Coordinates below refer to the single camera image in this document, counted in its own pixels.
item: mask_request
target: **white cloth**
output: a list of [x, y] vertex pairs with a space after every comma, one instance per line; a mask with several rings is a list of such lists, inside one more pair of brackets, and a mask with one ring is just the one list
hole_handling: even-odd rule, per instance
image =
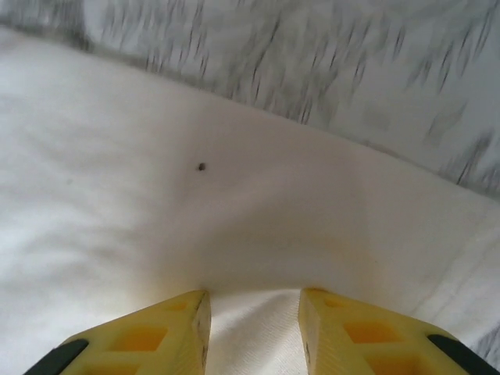
[[196, 288], [208, 375], [305, 373], [303, 287], [466, 343], [497, 323], [492, 201], [124, 66], [5, 30], [0, 46], [0, 373]]

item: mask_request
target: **yellow clamp jaw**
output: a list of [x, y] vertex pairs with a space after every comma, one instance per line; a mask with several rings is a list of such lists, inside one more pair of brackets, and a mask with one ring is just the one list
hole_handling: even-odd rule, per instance
[[[193, 291], [71, 337], [25, 375], [202, 375], [210, 302]], [[305, 289], [309, 375], [500, 375], [452, 335], [372, 305]]]

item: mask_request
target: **gray patterned fabric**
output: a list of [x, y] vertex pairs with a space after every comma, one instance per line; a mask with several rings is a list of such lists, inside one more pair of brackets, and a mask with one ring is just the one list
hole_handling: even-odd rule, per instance
[[[500, 197], [500, 0], [0, 0], [0, 23]], [[500, 333], [477, 351], [497, 366]]]

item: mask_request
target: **white fabric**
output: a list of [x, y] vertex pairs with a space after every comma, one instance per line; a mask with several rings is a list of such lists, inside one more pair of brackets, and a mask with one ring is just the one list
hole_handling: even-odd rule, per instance
[[497, 323], [492, 201], [124, 66], [4, 30], [0, 46], [0, 373], [196, 288], [208, 375], [305, 373], [308, 286], [466, 343]]

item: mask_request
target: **yellow plastic part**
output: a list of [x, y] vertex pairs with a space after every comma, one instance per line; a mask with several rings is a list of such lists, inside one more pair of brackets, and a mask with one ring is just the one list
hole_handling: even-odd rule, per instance
[[62, 375], [202, 375], [210, 301], [193, 291], [69, 338], [89, 346]]
[[467, 375], [427, 339], [453, 336], [395, 312], [305, 289], [298, 320], [309, 375]]

